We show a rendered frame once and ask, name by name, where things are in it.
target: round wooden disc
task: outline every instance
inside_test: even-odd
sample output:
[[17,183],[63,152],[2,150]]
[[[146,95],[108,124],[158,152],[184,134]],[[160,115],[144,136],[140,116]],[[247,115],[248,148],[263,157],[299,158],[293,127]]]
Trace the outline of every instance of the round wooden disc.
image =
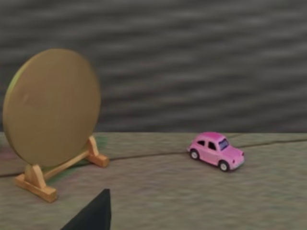
[[3,129],[24,161],[57,166],[80,153],[94,131],[100,102],[90,63],[76,52],[50,49],[14,76],[4,99]]

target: corrugated wall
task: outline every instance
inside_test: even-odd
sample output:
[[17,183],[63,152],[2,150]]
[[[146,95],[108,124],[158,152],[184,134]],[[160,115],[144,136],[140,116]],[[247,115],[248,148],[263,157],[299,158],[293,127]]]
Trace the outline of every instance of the corrugated wall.
[[306,1],[1,1],[2,101],[53,47],[96,67],[97,130],[307,131]]

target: car's front wheel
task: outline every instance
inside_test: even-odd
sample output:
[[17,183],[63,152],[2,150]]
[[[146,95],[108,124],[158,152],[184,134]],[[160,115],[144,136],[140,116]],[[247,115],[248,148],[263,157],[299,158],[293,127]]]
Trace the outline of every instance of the car's front wheel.
[[192,149],[192,150],[190,151],[190,157],[191,157],[192,159],[194,159],[194,160],[199,160],[200,154],[198,153],[197,150]]
[[229,171],[230,167],[229,164],[226,161],[220,161],[219,162],[219,169],[223,172]]

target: car roof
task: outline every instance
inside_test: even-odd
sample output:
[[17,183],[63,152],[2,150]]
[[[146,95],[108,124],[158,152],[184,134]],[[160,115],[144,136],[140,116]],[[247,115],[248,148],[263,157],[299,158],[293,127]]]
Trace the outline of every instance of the car roof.
[[198,137],[200,138],[209,138],[209,139],[212,139],[212,140],[215,140],[215,141],[220,141],[220,140],[223,140],[225,139],[226,137],[220,133],[216,133],[216,132],[203,132],[203,133],[200,133],[198,135]]

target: white hubcap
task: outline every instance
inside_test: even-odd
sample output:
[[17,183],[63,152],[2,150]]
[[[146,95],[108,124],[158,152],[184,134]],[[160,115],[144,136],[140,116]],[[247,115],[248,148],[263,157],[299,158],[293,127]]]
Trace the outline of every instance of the white hubcap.
[[197,153],[196,152],[192,152],[192,158],[193,159],[197,159],[197,157],[198,157]]
[[221,164],[221,169],[223,171],[226,171],[227,170],[227,165],[225,165],[224,163]]

